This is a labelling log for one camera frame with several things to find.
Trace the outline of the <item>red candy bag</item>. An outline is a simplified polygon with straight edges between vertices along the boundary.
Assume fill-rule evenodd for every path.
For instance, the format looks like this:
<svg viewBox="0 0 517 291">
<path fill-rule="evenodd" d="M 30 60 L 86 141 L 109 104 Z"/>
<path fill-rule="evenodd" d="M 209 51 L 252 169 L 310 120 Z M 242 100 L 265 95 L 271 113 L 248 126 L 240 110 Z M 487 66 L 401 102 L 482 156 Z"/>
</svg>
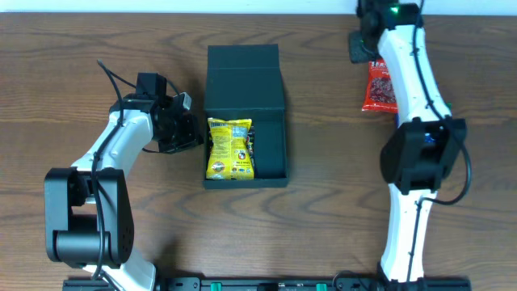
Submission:
<svg viewBox="0 0 517 291">
<path fill-rule="evenodd" d="M 362 110 L 397 113 L 393 84 L 382 59 L 368 63 L 368 84 Z"/>
</svg>

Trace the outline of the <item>yellow snack bag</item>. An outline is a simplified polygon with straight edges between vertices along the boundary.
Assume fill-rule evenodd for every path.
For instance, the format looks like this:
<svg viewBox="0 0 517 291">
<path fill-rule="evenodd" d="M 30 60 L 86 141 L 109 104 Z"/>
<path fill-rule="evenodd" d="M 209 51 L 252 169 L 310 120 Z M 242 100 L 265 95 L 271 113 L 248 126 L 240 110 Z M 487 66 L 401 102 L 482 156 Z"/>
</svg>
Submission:
<svg viewBox="0 0 517 291">
<path fill-rule="evenodd" d="M 208 118 L 212 148 L 208 159 L 206 179 L 254 179 L 254 166 L 247 146 L 251 125 L 252 119 Z"/>
</svg>

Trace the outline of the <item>Haribo gummy bag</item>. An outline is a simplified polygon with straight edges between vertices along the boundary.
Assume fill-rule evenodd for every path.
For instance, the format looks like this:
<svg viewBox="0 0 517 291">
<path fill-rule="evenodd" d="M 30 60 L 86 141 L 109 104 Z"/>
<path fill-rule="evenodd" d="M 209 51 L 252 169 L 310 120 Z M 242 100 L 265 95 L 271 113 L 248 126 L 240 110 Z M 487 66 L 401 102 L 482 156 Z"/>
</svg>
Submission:
<svg viewBox="0 0 517 291">
<path fill-rule="evenodd" d="M 254 162 L 254 137 L 255 137 L 254 126 L 251 126 L 250 130 L 247 133 L 246 148 L 248 150 L 248 153 L 249 153 L 249 156 L 250 156 L 251 165 L 252 165 L 253 168 L 255 168 L 255 162 Z"/>
</svg>

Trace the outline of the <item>black box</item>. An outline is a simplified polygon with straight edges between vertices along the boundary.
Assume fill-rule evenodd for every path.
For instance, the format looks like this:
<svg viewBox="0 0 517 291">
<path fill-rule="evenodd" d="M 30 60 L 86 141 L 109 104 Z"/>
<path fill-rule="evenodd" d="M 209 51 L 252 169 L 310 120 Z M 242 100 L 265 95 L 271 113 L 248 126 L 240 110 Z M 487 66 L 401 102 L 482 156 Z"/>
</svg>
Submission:
<svg viewBox="0 0 517 291">
<path fill-rule="evenodd" d="M 286 104 L 277 44 L 210 45 L 204 95 L 206 118 L 251 119 L 254 178 L 205 179 L 206 189 L 288 185 Z"/>
</svg>

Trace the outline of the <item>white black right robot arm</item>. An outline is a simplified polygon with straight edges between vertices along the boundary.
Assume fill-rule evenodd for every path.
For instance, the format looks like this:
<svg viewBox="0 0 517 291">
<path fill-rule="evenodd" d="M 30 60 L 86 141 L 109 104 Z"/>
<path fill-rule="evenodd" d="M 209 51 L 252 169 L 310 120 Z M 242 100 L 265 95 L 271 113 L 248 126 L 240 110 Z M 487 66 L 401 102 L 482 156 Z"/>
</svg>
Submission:
<svg viewBox="0 0 517 291">
<path fill-rule="evenodd" d="M 353 63 L 383 61 L 398 124 L 380 152 L 388 184 L 387 242 L 371 290 L 470 290 L 469 279 L 427 277 L 423 248 L 433 205 L 454 205 L 469 191 L 472 163 L 465 120 L 443 101 L 427 56 L 423 4 L 359 0 L 360 28 L 349 35 Z"/>
</svg>

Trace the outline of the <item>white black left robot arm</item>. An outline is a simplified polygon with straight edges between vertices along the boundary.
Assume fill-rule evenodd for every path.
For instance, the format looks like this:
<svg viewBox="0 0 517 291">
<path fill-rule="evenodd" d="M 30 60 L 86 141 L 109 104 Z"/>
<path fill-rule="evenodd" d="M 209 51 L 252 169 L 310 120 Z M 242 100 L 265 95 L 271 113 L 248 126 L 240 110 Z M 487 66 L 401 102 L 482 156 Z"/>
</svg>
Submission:
<svg viewBox="0 0 517 291">
<path fill-rule="evenodd" d="M 126 178 L 140 153 L 156 141 L 174 154 L 201 143 L 191 97 L 130 94 L 109 109 L 108 122 L 70 167 L 44 178 L 45 250 L 53 262 L 91 279 L 79 289 L 157 290 L 157 267 L 134 247 Z"/>
</svg>

